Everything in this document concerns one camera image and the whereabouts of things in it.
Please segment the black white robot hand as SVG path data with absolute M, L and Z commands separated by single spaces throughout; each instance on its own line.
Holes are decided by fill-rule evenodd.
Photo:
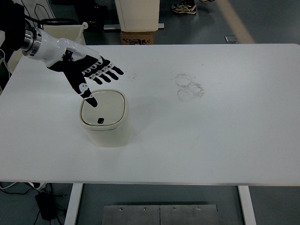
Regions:
M 92 107 L 98 105 L 86 79 L 101 85 L 118 80 L 124 72 L 98 52 L 66 38 L 54 38 L 36 29 L 41 40 L 37 53 L 32 57 L 45 63 L 52 71 L 63 72 L 74 91 Z

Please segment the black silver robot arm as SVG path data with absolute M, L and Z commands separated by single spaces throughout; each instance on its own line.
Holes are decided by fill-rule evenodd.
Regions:
M 0 49 L 11 55 L 22 50 L 24 55 L 33 56 L 39 49 L 40 43 L 37 31 L 28 25 L 29 16 L 25 6 L 12 0 L 0 2 L 0 30 L 4 32 L 4 42 Z

